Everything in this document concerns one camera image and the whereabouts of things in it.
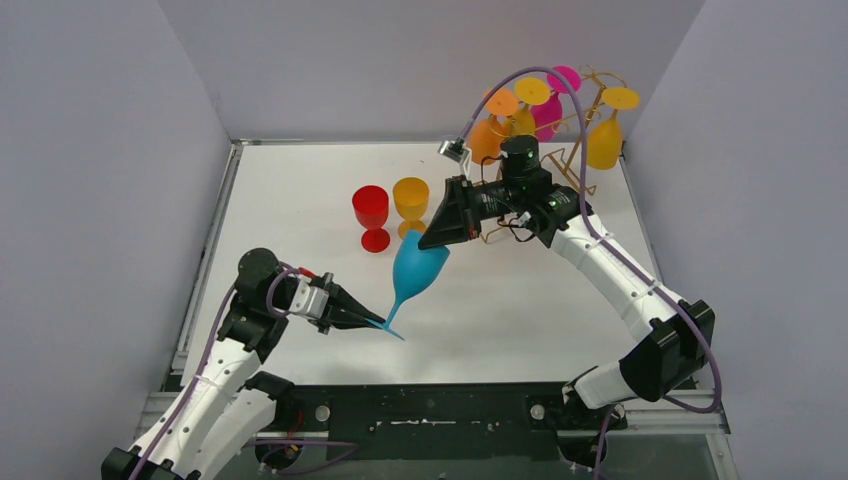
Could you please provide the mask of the cyan wine glass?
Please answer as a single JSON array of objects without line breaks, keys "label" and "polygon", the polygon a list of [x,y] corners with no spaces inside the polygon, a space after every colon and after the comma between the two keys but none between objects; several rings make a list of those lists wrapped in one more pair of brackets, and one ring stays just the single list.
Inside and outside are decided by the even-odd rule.
[{"label": "cyan wine glass", "polygon": [[398,249],[392,267],[394,301],[389,315],[383,321],[367,318],[368,323],[396,338],[403,337],[391,328],[391,323],[401,306],[428,289],[440,275],[450,250],[446,246],[421,249],[423,234],[408,231]]}]

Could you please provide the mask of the red wine glass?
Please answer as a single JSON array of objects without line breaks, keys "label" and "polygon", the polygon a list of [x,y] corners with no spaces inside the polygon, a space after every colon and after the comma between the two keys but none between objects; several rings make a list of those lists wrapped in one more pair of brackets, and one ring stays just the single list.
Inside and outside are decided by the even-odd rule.
[{"label": "red wine glass", "polygon": [[365,229],[361,246],[369,253],[386,250],[391,242],[384,229],[389,215],[388,193],[377,185],[365,185],[353,194],[352,206],[358,223]]}]

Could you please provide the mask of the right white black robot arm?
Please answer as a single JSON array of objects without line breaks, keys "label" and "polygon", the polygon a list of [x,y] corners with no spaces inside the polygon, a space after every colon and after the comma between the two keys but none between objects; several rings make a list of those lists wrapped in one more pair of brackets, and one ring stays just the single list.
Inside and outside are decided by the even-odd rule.
[{"label": "right white black robot arm", "polygon": [[668,399],[671,390],[712,361],[711,307],[672,292],[626,253],[585,198],[553,180],[541,164],[534,136],[505,140],[495,156],[499,179],[479,185],[468,177],[471,150],[463,140],[445,141],[438,151],[461,173],[446,180],[420,249],[475,240],[483,221],[512,214],[517,227],[529,230],[591,282],[636,342],[622,359],[595,367],[565,387],[563,413],[572,426],[592,426],[603,407],[623,400]]}]

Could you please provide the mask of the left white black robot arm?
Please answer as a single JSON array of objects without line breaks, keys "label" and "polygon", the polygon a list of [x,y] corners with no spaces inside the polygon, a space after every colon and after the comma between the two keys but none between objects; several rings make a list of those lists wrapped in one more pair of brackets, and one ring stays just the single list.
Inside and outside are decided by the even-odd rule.
[{"label": "left white black robot arm", "polygon": [[238,262],[188,384],[155,424],[127,449],[114,448],[104,479],[211,479],[266,426],[289,428],[297,415],[293,383],[262,369],[289,318],[326,334],[380,328],[331,273],[317,276],[254,248]]}]

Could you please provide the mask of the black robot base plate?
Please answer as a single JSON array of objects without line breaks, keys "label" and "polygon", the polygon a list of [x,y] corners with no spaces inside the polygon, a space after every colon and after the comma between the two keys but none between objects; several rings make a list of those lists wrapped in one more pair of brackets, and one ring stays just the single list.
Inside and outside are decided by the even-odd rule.
[{"label": "black robot base plate", "polygon": [[267,433],[324,434],[358,445],[356,460],[480,460],[518,457],[585,466],[601,428],[627,421],[590,410],[559,382],[301,385],[285,394]]}]

